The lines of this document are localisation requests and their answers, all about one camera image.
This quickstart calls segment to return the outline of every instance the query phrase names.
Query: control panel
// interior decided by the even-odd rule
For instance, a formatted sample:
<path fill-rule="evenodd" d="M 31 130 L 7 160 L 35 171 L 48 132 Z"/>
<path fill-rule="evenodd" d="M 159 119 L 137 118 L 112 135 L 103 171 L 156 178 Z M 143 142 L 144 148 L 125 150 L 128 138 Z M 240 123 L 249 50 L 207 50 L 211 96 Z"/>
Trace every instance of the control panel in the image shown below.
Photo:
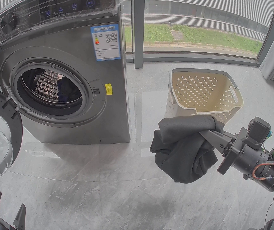
<path fill-rule="evenodd" d="M 50 21 L 104 11 L 116 0 L 25 0 L 0 15 L 0 42 Z"/>

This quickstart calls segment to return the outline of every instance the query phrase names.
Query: cable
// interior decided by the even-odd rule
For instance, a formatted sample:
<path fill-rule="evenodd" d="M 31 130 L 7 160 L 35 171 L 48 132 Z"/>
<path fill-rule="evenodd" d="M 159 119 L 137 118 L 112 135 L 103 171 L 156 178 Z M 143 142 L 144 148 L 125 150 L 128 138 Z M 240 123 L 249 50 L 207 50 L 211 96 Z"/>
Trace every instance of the cable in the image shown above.
<path fill-rule="evenodd" d="M 274 176 L 272 176 L 272 175 L 267 176 L 267 177 L 257 177 L 257 176 L 255 175 L 256 170 L 257 170 L 260 166 L 263 166 L 263 165 L 274 165 L 274 162 L 265 162 L 265 163 L 261 163 L 261 164 L 257 165 L 257 166 L 254 168 L 253 172 L 252 172 L 252 177 L 253 177 L 254 179 L 257 179 L 257 180 L 260 180 L 260 181 L 269 180 L 269 179 L 274 178 Z"/>
<path fill-rule="evenodd" d="M 271 205 L 273 205 L 273 203 L 274 203 L 274 201 L 272 202 L 272 204 L 270 204 L 270 206 L 269 206 L 269 208 L 268 208 L 268 210 L 267 210 L 266 218 L 265 218 L 265 226 L 266 226 L 267 214 L 268 214 L 268 212 L 269 212 L 269 209 L 270 209 Z"/>

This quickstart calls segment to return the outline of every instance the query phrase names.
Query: control knob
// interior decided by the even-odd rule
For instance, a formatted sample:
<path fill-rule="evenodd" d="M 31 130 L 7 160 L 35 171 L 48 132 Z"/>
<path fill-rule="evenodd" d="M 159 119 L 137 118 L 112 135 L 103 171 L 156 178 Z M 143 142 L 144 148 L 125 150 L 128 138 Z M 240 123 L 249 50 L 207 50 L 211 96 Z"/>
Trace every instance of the control knob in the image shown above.
<path fill-rule="evenodd" d="M 17 25 L 17 17 L 13 13 L 6 14 L 1 21 L 1 29 L 5 34 L 10 34 Z"/>

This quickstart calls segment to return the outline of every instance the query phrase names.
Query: energy label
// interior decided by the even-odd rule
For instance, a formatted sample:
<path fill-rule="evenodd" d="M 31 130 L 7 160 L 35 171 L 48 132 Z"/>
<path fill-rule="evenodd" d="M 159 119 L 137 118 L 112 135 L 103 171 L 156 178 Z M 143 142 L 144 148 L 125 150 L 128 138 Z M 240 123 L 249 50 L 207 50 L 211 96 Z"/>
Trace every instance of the energy label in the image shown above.
<path fill-rule="evenodd" d="M 99 25 L 91 28 L 97 61 L 121 59 L 119 25 Z"/>

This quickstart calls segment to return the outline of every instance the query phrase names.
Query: yellow warning sticker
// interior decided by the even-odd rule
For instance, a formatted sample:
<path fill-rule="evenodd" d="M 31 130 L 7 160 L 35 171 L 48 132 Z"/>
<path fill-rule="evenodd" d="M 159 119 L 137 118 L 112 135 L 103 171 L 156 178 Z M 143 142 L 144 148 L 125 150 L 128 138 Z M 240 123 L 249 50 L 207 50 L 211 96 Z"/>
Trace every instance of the yellow warning sticker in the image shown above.
<path fill-rule="evenodd" d="M 111 83 L 107 83 L 105 85 L 105 87 L 106 87 L 106 94 L 107 95 L 112 95 L 112 84 Z"/>

